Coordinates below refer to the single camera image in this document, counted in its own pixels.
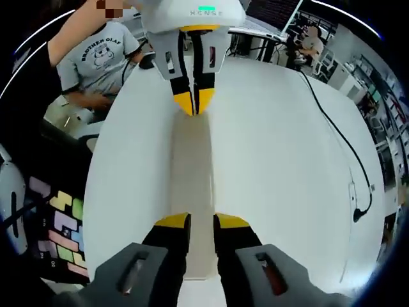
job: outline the yellow block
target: yellow block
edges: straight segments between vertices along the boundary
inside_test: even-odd
[[[61,211],[65,210],[65,205],[70,206],[71,203],[72,197],[67,193],[61,191],[58,191],[57,197],[53,197],[50,199],[50,205]]]
[[[197,31],[197,30],[216,30],[220,28],[218,24],[198,24],[195,26],[181,27],[182,31]]]
[[[189,213],[181,213],[175,214],[173,216],[167,216],[163,219],[157,221],[155,226],[165,226],[165,227],[172,227],[172,228],[184,228],[185,227],[185,220]]]
[[[74,263],[76,265],[79,265],[80,267],[85,267],[86,268],[85,261],[84,261],[84,259],[82,259],[81,254],[73,252],[73,255],[74,255]]]
[[[182,110],[186,112],[186,114],[193,116],[192,100],[188,91],[182,94],[173,95],[173,99]]]
[[[223,213],[216,213],[216,216],[219,218],[221,228],[250,227],[248,222],[236,216],[229,216]]]
[[[199,114],[202,114],[202,112],[209,106],[210,100],[212,99],[213,95],[215,93],[214,88],[206,88],[204,90],[199,90]]]

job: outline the laboratory room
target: laboratory room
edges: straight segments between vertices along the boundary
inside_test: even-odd
[[[0,78],[2,300],[406,299],[404,3],[11,5]]]

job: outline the white robot body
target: white robot body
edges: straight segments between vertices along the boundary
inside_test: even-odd
[[[241,26],[245,12],[238,0],[161,0],[141,14],[147,32],[161,33],[188,26]]]

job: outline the person sitting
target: person sitting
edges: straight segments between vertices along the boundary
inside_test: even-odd
[[[322,31],[319,26],[309,26],[307,36],[303,38],[301,43],[288,43],[286,67],[299,70],[301,63],[311,65],[313,60],[318,60],[324,50],[324,44],[320,39],[321,34]]]
[[[69,103],[92,110],[94,122],[104,120],[122,82],[143,58],[138,47],[126,26],[105,23],[57,66],[62,94]]]

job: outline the white table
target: white table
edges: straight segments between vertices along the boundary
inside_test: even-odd
[[[319,112],[303,77],[236,58],[227,58],[216,75],[208,109],[211,197],[216,212],[244,218],[262,243],[275,244],[307,267],[316,286],[348,292],[366,282],[380,249],[382,171],[355,104],[310,80],[375,186],[371,210],[353,223],[348,184],[352,174],[364,210],[369,195],[363,173]],[[156,70],[135,70],[120,91],[96,144],[84,200],[91,280],[100,264],[129,243],[142,242],[170,213],[171,131],[177,112],[170,84]],[[200,291],[200,282],[185,282],[181,296]],[[214,291],[218,281],[209,283],[208,291]]]

